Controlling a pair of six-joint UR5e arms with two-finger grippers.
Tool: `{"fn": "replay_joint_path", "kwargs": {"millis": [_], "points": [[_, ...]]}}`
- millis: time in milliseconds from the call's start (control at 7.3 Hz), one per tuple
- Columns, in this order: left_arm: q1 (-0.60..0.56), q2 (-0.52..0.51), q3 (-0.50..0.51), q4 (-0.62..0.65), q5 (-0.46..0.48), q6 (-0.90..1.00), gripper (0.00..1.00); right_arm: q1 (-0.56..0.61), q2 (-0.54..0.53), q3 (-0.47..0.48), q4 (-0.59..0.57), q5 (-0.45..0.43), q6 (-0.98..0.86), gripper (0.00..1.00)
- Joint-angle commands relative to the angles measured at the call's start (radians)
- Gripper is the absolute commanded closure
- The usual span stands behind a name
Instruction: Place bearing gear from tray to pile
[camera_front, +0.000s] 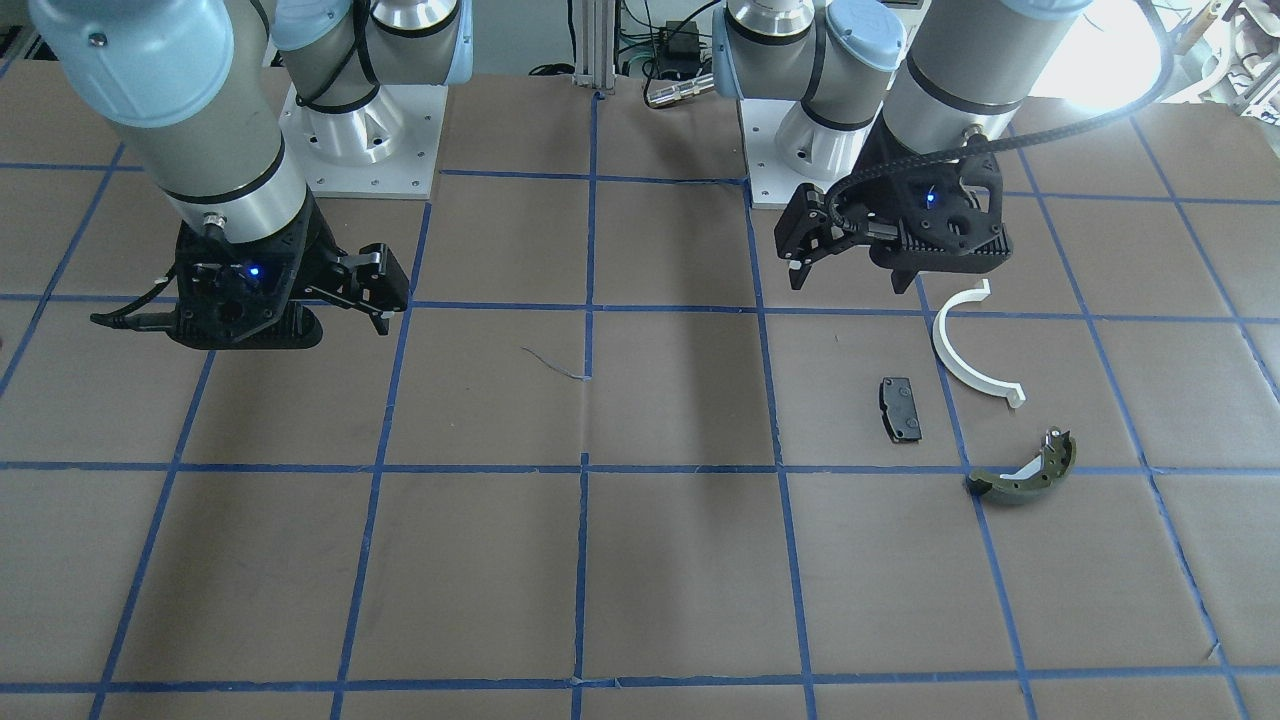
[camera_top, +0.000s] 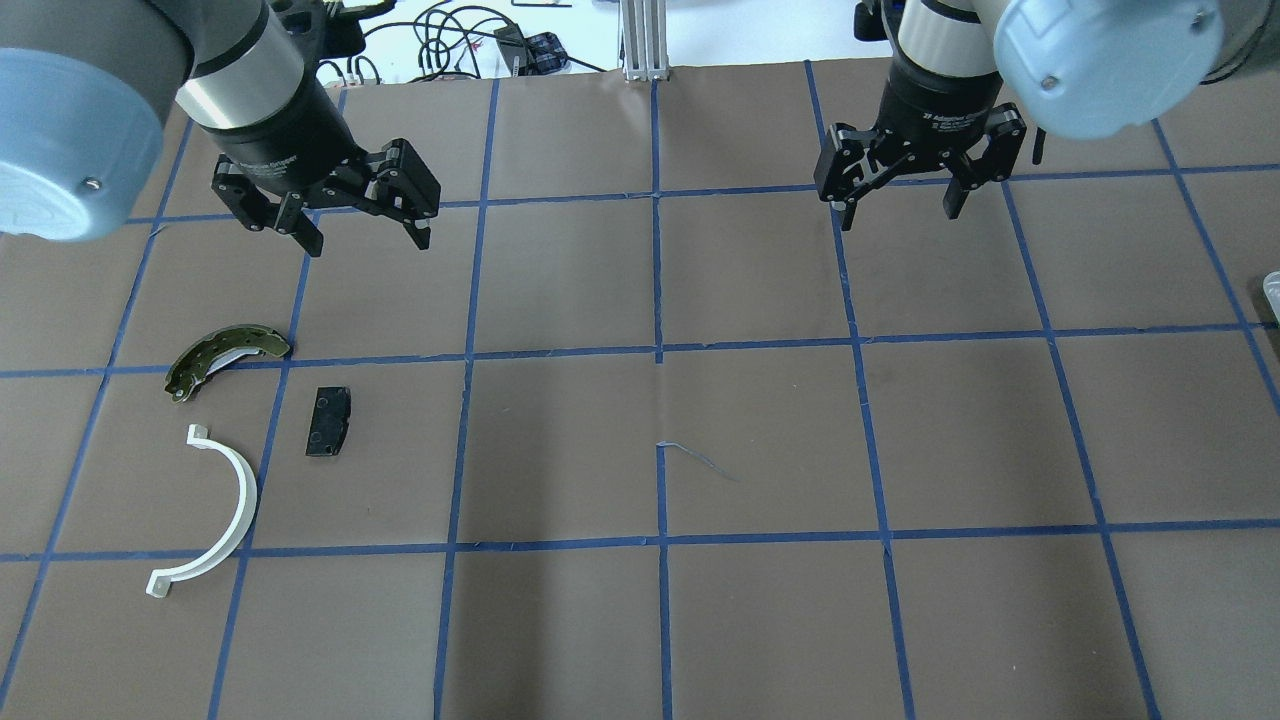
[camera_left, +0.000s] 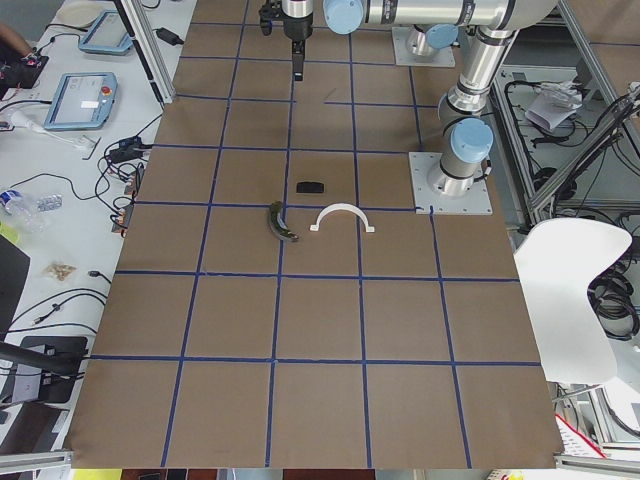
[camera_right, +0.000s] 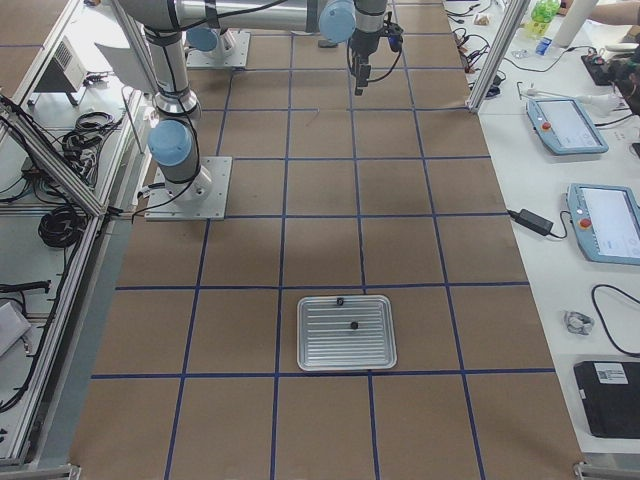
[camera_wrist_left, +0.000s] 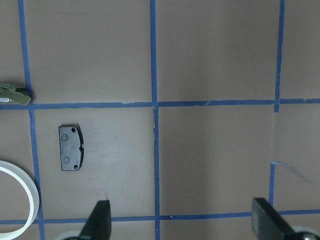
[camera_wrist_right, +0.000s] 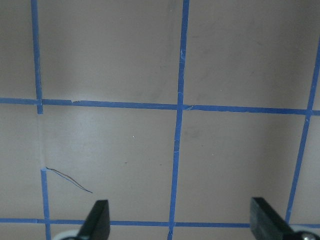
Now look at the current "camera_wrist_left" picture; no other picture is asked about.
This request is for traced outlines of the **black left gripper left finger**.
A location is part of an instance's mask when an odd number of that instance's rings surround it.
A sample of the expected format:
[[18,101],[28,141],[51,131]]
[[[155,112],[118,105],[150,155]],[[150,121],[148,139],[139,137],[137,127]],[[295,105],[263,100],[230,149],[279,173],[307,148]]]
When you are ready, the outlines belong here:
[[80,240],[109,240],[112,233],[111,206],[109,200],[96,203],[87,222],[82,228]]

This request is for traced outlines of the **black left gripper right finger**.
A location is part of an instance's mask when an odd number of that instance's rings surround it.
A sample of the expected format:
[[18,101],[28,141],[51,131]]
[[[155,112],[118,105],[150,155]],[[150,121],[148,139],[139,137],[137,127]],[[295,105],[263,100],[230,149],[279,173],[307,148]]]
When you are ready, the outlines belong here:
[[251,227],[258,240],[289,240],[296,235],[292,227],[262,197],[252,199]]

